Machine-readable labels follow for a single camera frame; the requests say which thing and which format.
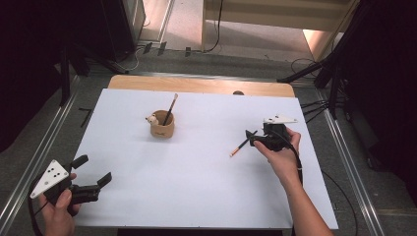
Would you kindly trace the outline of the light wooden furniture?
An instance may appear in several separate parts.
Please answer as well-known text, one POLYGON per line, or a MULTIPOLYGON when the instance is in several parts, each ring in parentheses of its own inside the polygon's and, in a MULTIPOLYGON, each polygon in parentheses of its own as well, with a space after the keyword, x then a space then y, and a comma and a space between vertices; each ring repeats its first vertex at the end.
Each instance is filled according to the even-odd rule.
POLYGON ((360 0, 203 0, 203 21, 301 29, 316 61, 345 32, 360 0))

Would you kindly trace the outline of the tan bear pen holder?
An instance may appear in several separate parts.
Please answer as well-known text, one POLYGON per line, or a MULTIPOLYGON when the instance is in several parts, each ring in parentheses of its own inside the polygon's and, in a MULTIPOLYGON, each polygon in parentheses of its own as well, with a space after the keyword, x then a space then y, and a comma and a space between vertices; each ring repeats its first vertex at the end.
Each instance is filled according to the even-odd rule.
POLYGON ((150 133, 155 138, 169 139, 174 134, 175 119, 166 110, 156 110, 146 118, 150 133))

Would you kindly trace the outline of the brown pencil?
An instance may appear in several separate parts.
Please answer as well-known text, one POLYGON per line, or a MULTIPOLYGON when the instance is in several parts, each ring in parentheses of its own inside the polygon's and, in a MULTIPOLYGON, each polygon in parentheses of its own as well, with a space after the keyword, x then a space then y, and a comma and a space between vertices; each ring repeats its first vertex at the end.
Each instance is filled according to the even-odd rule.
POLYGON ((169 107, 169 109, 168 109, 168 111, 166 113, 166 116, 165 116, 165 118, 163 120, 163 123, 162 123, 163 126, 165 126, 167 124, 167 121, 168 121, 168 119, 169 119, 169 117, 170 117, 170 115, 172 113, 172 110, 173 110, 173 107, 175 105, 175 102, 176 102, 177 98, 178 98, 178 93, 175 93, 174 94, 174 97, 173 97, 173 100, 171 102, 171 105, 170 105, 170 107, 169 107))

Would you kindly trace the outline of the black metal stand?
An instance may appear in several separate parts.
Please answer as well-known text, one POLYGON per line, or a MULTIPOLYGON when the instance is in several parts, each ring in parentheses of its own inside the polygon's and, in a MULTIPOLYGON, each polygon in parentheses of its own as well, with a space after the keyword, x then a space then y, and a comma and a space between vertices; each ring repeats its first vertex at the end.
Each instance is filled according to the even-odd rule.
POLYGON ((60 52, 60 106, 63 106, 70 98, 70 66, 73 66, 77 75, 87 76, 89 74, 89 66, 86 58, 93 59, 95 62, 104 66, 116 75, 128 74, 127 69, 123 69, 121 66, 112 65, 108 60, 100 57, 94 51, 77 43, 66 43, 63 45, 60 52))

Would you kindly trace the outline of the wooden table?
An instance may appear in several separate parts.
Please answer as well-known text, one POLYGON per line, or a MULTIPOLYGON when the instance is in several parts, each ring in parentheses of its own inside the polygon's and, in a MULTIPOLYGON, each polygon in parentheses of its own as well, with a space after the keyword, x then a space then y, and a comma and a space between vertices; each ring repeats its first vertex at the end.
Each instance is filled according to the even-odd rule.
POLYGON ((110 89, 140 89, 176 92, 202 92, 244 95, 294 97, 294 89, 288 84, 242 82, 206 78, 130 76, 116 75, 109 82, 110 89))

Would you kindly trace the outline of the person's left hand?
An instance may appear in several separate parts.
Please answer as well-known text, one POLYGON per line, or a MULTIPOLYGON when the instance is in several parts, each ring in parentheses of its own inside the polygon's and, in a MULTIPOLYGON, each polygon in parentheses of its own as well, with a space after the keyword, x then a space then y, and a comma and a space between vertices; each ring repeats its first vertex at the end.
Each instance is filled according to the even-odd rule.
POLYGON ((75 236, 75 221, 67 211, 71 200, 70 190, 61 193, 56 205, 50 204, 43 194, 38 196, 38 201, 43 206, 41 213, 45 222, 44 236, 75 236))

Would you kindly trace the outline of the person's right hand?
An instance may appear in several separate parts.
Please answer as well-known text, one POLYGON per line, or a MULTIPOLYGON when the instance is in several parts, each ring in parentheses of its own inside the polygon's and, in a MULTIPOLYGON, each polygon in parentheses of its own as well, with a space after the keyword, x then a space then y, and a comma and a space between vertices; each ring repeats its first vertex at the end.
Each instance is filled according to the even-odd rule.
POLYGON ((277 175, 280 183, 288 192, 295 187, 301 187, 298 174, 297 155, 301 135, 287 128, 290 137, 291 148, 284 148, 280 151, 273 151, 260 142, 255 142, 256 149, 263 154, 277 175))

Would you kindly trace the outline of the white table sheet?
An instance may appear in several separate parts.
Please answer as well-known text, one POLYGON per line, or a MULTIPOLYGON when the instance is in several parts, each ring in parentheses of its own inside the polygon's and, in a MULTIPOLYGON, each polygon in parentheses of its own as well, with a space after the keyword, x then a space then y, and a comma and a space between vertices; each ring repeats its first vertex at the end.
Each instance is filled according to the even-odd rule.
POLYGON ((105 173, 111 182, 95 203, 82 206, 80 226, 282 229, 292 225, 287 199, 268 164, 245 144, 245 131, 260 132, 265 118, 298 120, 303 186, 327 225, 338 224, 295 98, 178 92, 174 134, 155 138, 146 120, 168 111, 174 92, 106 88, 78 149, 88 162, 77 183, 105 173))

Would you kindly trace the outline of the black cabinet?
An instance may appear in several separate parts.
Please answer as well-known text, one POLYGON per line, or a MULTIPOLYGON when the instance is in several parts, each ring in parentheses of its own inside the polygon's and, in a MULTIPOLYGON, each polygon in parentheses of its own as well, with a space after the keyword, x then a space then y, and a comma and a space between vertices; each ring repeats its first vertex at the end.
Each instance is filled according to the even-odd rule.
POLYGON ((101 0, 110 39, 109 58, 120 62, 138 45, 146 13, 143 0, 101 0))

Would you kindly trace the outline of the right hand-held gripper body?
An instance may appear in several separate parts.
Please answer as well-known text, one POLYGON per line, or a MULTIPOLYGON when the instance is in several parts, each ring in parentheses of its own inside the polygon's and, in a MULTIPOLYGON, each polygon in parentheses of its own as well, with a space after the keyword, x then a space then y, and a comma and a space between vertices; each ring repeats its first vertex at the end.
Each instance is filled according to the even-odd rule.
POLYGON ((263 144, 270 150, 279 151, 290 147, 290 137, 286 129, 286 124, 297 123, 298 120, 281 114, 274 117, 265 118, 263 121, 263 131, 265 139, 263 144))

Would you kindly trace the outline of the black curtain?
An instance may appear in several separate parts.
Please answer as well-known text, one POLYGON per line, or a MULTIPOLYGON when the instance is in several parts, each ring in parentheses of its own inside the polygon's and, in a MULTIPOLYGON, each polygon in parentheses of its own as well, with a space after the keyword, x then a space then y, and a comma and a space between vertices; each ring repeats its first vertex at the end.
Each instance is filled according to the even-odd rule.
POLYGON ((417 0, 361 0, 358 11, 341 63, 346 91, 375 137, 371 157, 417 204, 417 0))

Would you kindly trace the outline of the metal floor rail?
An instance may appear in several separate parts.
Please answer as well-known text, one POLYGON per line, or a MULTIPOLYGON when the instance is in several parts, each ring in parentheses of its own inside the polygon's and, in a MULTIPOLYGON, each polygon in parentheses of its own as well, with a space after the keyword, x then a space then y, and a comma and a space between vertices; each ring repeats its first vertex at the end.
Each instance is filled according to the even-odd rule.
POLYGON ((80 87, 80 76, 70 80, 70 97, 63 106, 53 95, 18 138, 0 153, 0 236, 7 236, 25 204, 31 180, 37 175, 63 126, 80 87))
POLYGON ((338 121, 330 112, 329 108, 325 111, 328 127, 331 131, 335 145, 338 149, 341 161, 345 168, 347 178, 349 179, 351 188, 355 195, 358 207, 364 217, 368 230, 371 236, 386 236, 383 227, 380 223, 377 211, 372 203, 372 200, 366 190, 362 178, 355 165, 350 149, 342 135, 338 121))

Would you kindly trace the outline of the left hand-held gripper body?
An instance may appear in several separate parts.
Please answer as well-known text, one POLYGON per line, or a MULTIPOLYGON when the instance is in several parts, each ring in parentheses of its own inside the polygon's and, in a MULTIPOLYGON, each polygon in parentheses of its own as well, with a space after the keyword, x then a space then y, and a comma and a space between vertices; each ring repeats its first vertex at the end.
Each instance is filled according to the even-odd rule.
POLYGON ((98 185, 74 185, 70 176, 73 169, 71 162, 62 165, 53 159, 31 190, 30 198, 35 199, 43 194, 50 203, 55 205, 61 193, 64 190, 70 190, 73 205, 96 202, 100 192, 98 185))

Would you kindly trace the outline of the black tripod stand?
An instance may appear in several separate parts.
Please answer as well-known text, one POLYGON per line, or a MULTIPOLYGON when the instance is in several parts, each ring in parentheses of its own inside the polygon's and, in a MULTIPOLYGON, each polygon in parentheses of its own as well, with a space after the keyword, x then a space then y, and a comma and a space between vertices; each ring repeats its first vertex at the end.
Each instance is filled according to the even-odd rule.
POLYGON ((330 96, 328 99, 328 111, 333 119, 336 118, 335 107, 337 94, 340 85, 340 62, 347 52, 347 48, 353 43, 353 37, 360 28, 361 23, 365 19, 372 6, 371 0, 359 0, 358 7, 354 11, 351 23, 347 27, 346 32, 340 39, 340 42, 334 50, 323 60, 313 63, 311 66, 283 79, 277 79, 278 83, 290 84, 314 71, 319 70, 319 74, 314 80, 314 86, 317 89, 323 89, 328 83, 331 83, 330 96))

